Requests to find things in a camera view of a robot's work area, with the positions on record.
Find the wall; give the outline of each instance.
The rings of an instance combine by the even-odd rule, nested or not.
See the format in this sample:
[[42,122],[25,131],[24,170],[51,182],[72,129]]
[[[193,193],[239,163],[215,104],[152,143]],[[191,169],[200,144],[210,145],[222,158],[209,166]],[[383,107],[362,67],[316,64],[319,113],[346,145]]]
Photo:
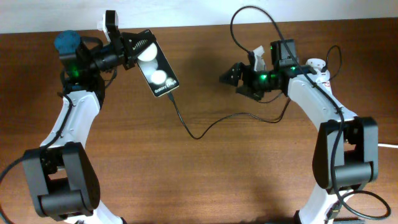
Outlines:
[[[397,17],[396,0],[1,0],[0,33],[96,29],[107,9],[120,28],[229,24],[248,4],[261,6],[276,21]],[[260,12],[242,12],[236,23],[267,22]]]

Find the wooden table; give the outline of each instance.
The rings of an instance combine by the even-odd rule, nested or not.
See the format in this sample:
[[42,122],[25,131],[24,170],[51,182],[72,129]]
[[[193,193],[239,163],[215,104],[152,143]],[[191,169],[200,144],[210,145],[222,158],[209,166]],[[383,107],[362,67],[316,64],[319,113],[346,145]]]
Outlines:
[[[334,95],[360,116],[379,124],[379,141],[398,138],[397,19],[286,22],[300,61],[325,58],[341,46],[343,68]],[[139,32],[132,29],[128,32]],[[249,49],[278,40],[270,24],[240,25],[237,39]],[[240,111],[263,118],[279,115],[285,100],[262,105],[234,93],[218,77],[247,57],[229,26],[152,29],[180,80],[174,97],[191,130],[199,135],[216,119]],[[62,106],[62,69],[53,47],[57,32],[0,35],[1,169],[50,132]],[[101,37],[98,31],[81,35]],[[338,66],[330,55],[330,71]],[[264,59],[271,68],[271,56]],[[266,95],[272,98],[277,92]],[[312,156],[317,130],[291,103],[279,124],[246,116],[227,119],[199,141],[185,132],[167,97],[154,98],[138,68],[124,71],[106,92],[86,151],[101,183],[102,201],[128,223],[239,223],[291,217],[315,184]],[[397,223],[398,150],[379,148],[379,178],[366,189],[385,198]],[[22,166],[0,187],[0,202],[15,223],[54,223],[34,211]],[[357,196],[349,204],[373,215],[376,200]],[[346,210],[341,217],[351,216]]]

